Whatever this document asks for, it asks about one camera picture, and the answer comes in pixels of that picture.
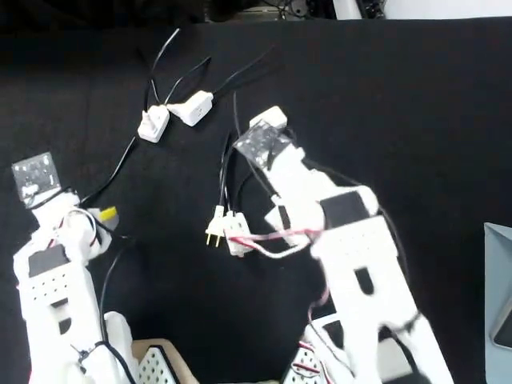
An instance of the black cloth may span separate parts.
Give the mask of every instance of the black cloth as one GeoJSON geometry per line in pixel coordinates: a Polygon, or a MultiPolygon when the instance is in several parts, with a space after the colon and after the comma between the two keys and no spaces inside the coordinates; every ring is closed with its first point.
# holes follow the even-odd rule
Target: black cloth
{"type": "MultiPolygon", "coordinates": [[[[26,382],[30,370],[11,256],[36,227],[10,164],[50,150],[62,184],[91,192],[141,119],[146,70],[134,51],[154,54],[171,31],[0,38],[2,382],[26,382]]],[[[201,88],[212,90],[275,44],[258,70],[272,72],[238,91],[243,126],[279,105],[310,158],[374,189],[399,228],[411,289],[455,382],[482,383],[482,228],[512,223],[511,35],[506,18],[204,25],[179,36],[156,75],[169,89],[211,55],[201,88]]],[[[172,118],[98,201],[116,205],[118,230],[141,243],[119,263],[107,309],[127,317],[134,338],[171,340],[205,382],[280,377],[323,288],[307,253],[240,260],[206,247],[233,128],[230,94],[195,128],[172,118]]],[[[245,172],[239,161],[235,184],[245,172]]],[[[254,232],[270,230],[269,206],[249,182],[242,208],[254,232]]],[[[96,286],[112,257],[92,261],[96,286]]]]}

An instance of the black wire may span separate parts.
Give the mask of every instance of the black wire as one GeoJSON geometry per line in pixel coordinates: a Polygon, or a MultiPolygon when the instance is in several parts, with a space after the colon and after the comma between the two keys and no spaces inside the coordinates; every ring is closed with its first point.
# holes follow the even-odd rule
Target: black wire
{"type": "Polygon", "coordinates": [[[124,153],[121,156],[121,159],[119,160],[118,164],[116,165],[114,172],[110,175],[110,177],[106,180],[106,182],[96,189],[96,191],[88,194],[80,201],[80,206],[84,206],[88,202],[93,201],[95,198],[97,198],[108,186],[112,183],[112,181],[116,178],[118,175],[120,169],[124,165],[126,159],[128,158],[128,155],[132,152],[132,150],[135,148],[135,144],[137,143],[137,136],[133,136],[130,140],[130,143],[126,147],[124,153]]]}
{"type": "Polygon", "coordinates": [[[128,378],[128,381],[130,384],[137,384],[137,382],[134,379],[134,376],[131,374],[130,368],[128,367],[128,364],[126,364],[126,360],[122,358],[122,355],[119,353],[118,350],[116,350],[108,341],[101,341],[94,344],[94,348],[91,352],[88,353],[87,357],[90,356],[98,347],[104,346],[109,350],[109,352],[112,353],[112,355],[118,360],[119,364],[121,364],[122,370],[124,370],[126,377],[128,378]]]}
{"type": "Polygon", "coordinates": [[[247,182],[250,180],[250,178],[252,178],[254,176],[254,174],[252,173],[252,171],[249,171],[248,174],[246,174],[246,176],[242,179],[242,181],[240,182],[240,184],[238,184],[238,188],[234,194],[234,200],[233,200],[233,210],[235,211],[240,211],[240,206],[241,206],[241,198],[242,198],[242,191],[243,191],[243,187],[247,184],[247,182]]]}
{"type": "MultiPolygon", "coordinates": [[[[235,127],[237,133],[241,134],[242,130],[240,129],[240,121],[238,119],[238,103],[237,103],[237,93],[236,93],[236,91],[233,93],[233,117],[234,117],[234,127],[235,127]]],[[[251,172],[253,173],[253,175],[256,178],[256,180],[258,180],[260,186],[262,186],[262,188],[269,195],[269,197],[274,196],[275,193],[272,191],[272,189],[270,187],[268,187],[267,184],[265,184],[265,182],[263,181],[261,176],[258,174],[258,172],[254,168],[254,166],[252,165],[250,160],[247,159],[247,158],[246,158],[246,160],[247,160],[247,164],[249,165],[249,168],[250,168],[251,172]]]]}
{"type": "Polygon", "coordinates": [[[224,82],[213,92],[214,96],[216,96],[221,90],[223,90],[226,86],[230,84],[230,82],[235,79],[240,74],[243,74],[245,71],[249,70],[251,67],[258,64],[261,60],[264,59],[265,56],[267,56],[272,50],[274,49],[274,46],[260,54],[255,60],[250,62],[249,64],[242,67],[240,70],[237,70],[235,73],[233,73],[231,76],[229,76],[224,82]]]}
{"type": "Polygon", "coordinates": [[[38,202],[37,204],[33,205],[33,206],[29,206],[27,209],[29,210],[36,210],[37,208],[41,208],[42,206],[44,206],[45,204],[47,204],[48,202],[51,202],[54,198],[56,198],[57,196],[63,194],[64,192],[67,192],[69,190],[72,190],[73,188],[71,188],[70,186],[67,186],[66,188],[62,188],[61,190],[58,190],[57,192],[55,192],[54,194],[52,194],[51,196],[49,196],[48,198],[45,198],[43,201],[41,202],[38,202]]]}
{"type": "Polygon", "coordinates": [[[334,176],[338,176],[340,179],[344,180],[345,182],[353,185],[353,186],[361,186],[362,184],[358,182],[357,180],[353,178],[349,178],[348,176],[342,174],[341,172],[338,172],[337,170],[334,170],[332,168],[329,168],[328,166],[323,166],[322,164],[318,164],[317,162],[310,160],[308,158],[304,158],[302,160],[304,164],[307,166],[310,166],[312,168],[316,168],[317,170],[320,170],[321,172],[324,172],[326,174],[333,174],[334,176]]]}
{"type": "Polygon", "coordinates": [[[167,95],[166,99],[164,100],[164,104],[168,104],[169,103],[169,100],[171,98],[171,96],[173,95],[174,91],[176,90],[176,88],[178,87],[179,83],[182,82],[182,80],[184,78],[187,78],[189,77],[193,72],[195,72],[196,70],[204,67],[205,70],[206,68],[208,68],[208,65],[211,63],[211,56],[208,56],[207,58],[205,58],[204,60],[202,60],[199,64],[197,64],[194,68],[192,68],[191,70],[189,70],[186,74],[184,74],[183,76],[181,76],[178,80],[176,80],[176,83],[173,85],[172,89],[170,90],[169,94],[167,95]]]}
{"type": "Polygon", "coordinates": [[[381,211],[382,216],[386,220],[387,225],[389,226],[391,233],[394,237],[394,242],[396,242],[396,244],[397,244],[398,254],[400,255],[401,260],[402,260],[403,272],[406,277],[406,281],[409,283],[409,277],[410,277],[409,260],[406,255],[406,248],[403,246],[402,240],[400,239],[400,236],[398,235],[397,226],[394,224],[393,219],[391,218],[390,214],[387,213],[387,210],[385,210],[383,206],[379,206],[378,209],[381,211]]]}
{"type": "MultiPolygon", "coordinates": [[[[149,63],[147,62],[146,60],[146,57],[144,56],[144,54],[142,53],[142,51],[140,50],[140,48],[137,48],[135,50],[135,52],[137,53],[137,56],[138,58],[141,60],[142,64],[144,65],[144,67],[147,69],[147,70],[150,70],[150,65],[149,63]]],[[[153,95],[154,95],[154,99],[157,101],[158,104],[161,104],[160,103],[160,97],[158,96],[158,88],[157,88],[157,83],[156,81],[154,80],[154,76],[151,75],[150,76],[150,81],[151,81],[151,87],[153,88],[153,95]]]]}
{"type": "Polygon", "coordinates": [[[231,132],[228,132],[226,136],[226,140],[224,141],[224,149],[221,156],[221,166],[220,171],[218,173],[218,187],[219,187],[219,198],[218,198],[218,204],[220,206],[224,205],[224,199],[227,200],[228,210],[230,209],[230,199],[229,195],[227,193],[227,171],[228,171],[228,165],[230,161],[231,154],[233,152],[232,145],[232,137],[233,134],[231,132]]]}
{"type": "Polygon", "coordinates": [[[108,288],[110,278],[112,276],[112,273],[114,272],[116,265],[118,264],[119,259],[134,243],[135,243],[135,240],[132,240],[128,245],[121,248],[121,250],[115,255],[114,260],[112,261],[112,264],[110,264],[109,270],[106,272],[105,280],[103,280],[102,293],[100,295],[100,300],[99,300],[99,324],[100,324],[100,330],[102,332],[102,339],[105,342],[108,342],[108,340],[109,340],[108,333],[106,332],[106,322],[105,322],[106,290],[108,288]]]}
{"type": "Polygon", "coordinates": [[[150,74],[148,75],[148,79],[146,82],[146,89],[144,91],[144,111],[147,112],[147,110],[150,108],[150,87],[151,87],[151,79],[154,76],[154,69],[156,68],[158,61],[160,58],[162,58],[163,54],[166,52],[167,47],[171,42],[174,40],[178,32],[180,31],[179,28],[176,29],[175,32],[167,39],[167,41],[163,44],[162,48],[160,48],[160,51],[157,54],[157,57],[154,59],[153,66],[151,67],[150,74]]]}
{"type": "Polygon", "coordinates": [[[103,230],[105,230],[106,232],[111,234],[113,237],[121,238],[123,240],[129,240],[132,238],[131,236],[129,236],[127,234],[118,234],[117,232],[115,232],[114,230],[112,230],[111,228],[109,228],[108,226],[103,224],[102,222],[100,222],[97,218],[94,218],[94,220],[96,221],[97,226],[99,226],[100,228],[102,228],[103,230]]]}

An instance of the white wall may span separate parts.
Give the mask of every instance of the white wall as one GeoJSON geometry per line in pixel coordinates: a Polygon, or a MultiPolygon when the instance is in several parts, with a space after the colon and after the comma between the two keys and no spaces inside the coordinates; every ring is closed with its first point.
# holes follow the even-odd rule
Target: white wall
{"type": "Polygon", "coordinates": [[[512,0],[387,0],[387,18],[512,16],[512,0]]]}

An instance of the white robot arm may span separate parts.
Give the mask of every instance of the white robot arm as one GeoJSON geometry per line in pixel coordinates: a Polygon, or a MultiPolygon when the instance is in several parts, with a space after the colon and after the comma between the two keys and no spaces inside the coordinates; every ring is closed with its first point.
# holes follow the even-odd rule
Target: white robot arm
{"type": "Polygon", "coordinates": [[[20,196],[40,225],[14,255],[30,384],[133,384],[138,363],[130,328],[120,314],[106,314],[109,342],[102,343],[98,302],[86,268],[111,242],[109,232],[97,225],[99,210],[77,208],[78,196],[58,184],[50,154],[14,164],[13,171],[20,196]],[[111,350],[122,356],[129,374],[111,350]]]}
{"type": "MultiPolygon", "coordinates": [[[[336,186],[326,174],[308,169],[304,151],[281,127],[265,120],[253,123],[234,147],[264,173],[286,208],[289,225],[285,228],[278,208],[266,220],[276,230],[294,234],[284,239],[295,249],[310,243],[311,255],[323,264],[344,334],[344,351],[338,349],[335,360],[326,360],[334,382],[382,383],[377,348],[378,332],[385,326],[409,349],[432,384],[453,383],[430,324],[418,312],[373,191],[367,186],[336,186]]],[[[306,339],[317,352],[325,349],[318,336],[306,328],[306,339]]]]}

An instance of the white connector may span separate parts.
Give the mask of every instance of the white connector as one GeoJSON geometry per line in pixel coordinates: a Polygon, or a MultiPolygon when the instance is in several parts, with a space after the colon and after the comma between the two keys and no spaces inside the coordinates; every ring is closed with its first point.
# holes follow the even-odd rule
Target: white connector
{"type": "Polygon", "coordinates": [[[242,212],[234,214],[232,210],[229,210],[224,217],[224,233],[226,235],[227,245],[230,248],[230,253],[233,256],[243,257],[247,252],[251,252],[252,248],[243,246],[237,242],[229,240],[231,236],[248,236],[250,235],[249,225],[245,215],[242,212]]]}
{"type": "Polygon", "coordinates": [[[218,246],[221,238],[224,237],[224,206],[215,206],[214,218],[211,219],[205,232],[206,244],[209,245],[211,237],[216,236],[215,246],[218,246]]]}
{"type": "Polygon", "coordinates": [[[200,90],[181,104],[167,104],[167,109],[178,116],[188,126],[195,126],[210,112],[214,95],[200,90]]]}
{"type": "Polygon", "coordinates": [[[151,106],[142,112],[141,125],[137,132],[140,138],[148,142],[158,142],[169,122],[169,111],[165,106],[151,106]]]}
{"type": "Polygon", "coordinates": [[[281,108],[279,108],[278,106],[273,106],[272,108],[269,108],[265,112],[260,113],[255,118],[252,118],[249,121],[249,127],[255,126],[261,120],[263,120],[267,124],[270,124],[273,128],[277,130],[281,130],[282,128],[285,128],[286,125],[288,125],[288,118],[282,112],[281,108]]]}

